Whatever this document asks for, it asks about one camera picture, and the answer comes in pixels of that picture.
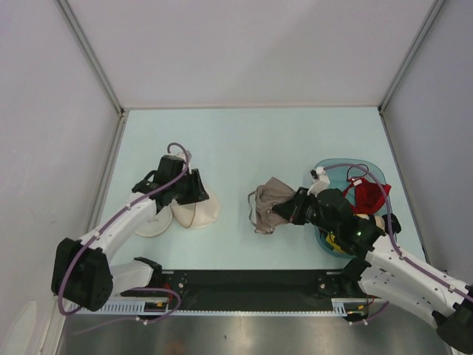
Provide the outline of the white mesh laundry bag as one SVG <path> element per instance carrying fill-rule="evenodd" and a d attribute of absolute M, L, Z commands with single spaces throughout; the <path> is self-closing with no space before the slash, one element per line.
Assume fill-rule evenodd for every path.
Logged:
<path fill-rule="evenodd" d="M 213 192 L 202 202 L 179 205 L 173 201 L 151 220 L 140 226 L 135 234 L 139 237 L 157 237 L 164 233 L 173 220 L 185 229 L 203 229 L 215 223 L 220 214 L 220 203 Z"/>

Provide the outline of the beige bra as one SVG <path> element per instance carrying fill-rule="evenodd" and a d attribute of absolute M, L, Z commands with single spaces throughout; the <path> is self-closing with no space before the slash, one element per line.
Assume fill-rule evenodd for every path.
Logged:
<path fill-rule="evenodd" d="M 273 234 L 276 227 L 288 222 L 273 211 L 273 207 L 288 202 L 296 192 L 281 180 L 271 177 L 247 196 L 248 219 L 256 234 Z"/>

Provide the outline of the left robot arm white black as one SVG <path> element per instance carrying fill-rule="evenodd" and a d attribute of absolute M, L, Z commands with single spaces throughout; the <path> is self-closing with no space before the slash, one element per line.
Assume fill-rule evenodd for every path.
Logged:
<path fill-rule="evenodd" d="M 209 195 L 198 169 L 189 168 L 189 155 L 164 155 L 158 168 L 136 183 L 124 205 L 101 226 L 77 240 L 57 246 L 51 291 L 59 300 L 97 311 L 111 296 L 133 289 L 149 296 L 163 287 L 162 267 L 145 257 L 111 266 L 117 251 L 141 226 L 165 207 L 203 202 Z"/>

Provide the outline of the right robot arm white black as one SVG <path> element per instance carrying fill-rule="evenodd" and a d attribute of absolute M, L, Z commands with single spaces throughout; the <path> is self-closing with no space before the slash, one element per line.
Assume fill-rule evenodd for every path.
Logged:
<path fill-rule="evenodd" d="M 472 286 L 405 252 L 372 218 L 354 214 L 340 190 L 312 195 L 301 188 L 272 210 L 289 223 L 311 223 L 334 235 L 352 256 L 342 271 L 346 295 L 381 298 L 431 325 L 450 347 L 472 353 Z"/>

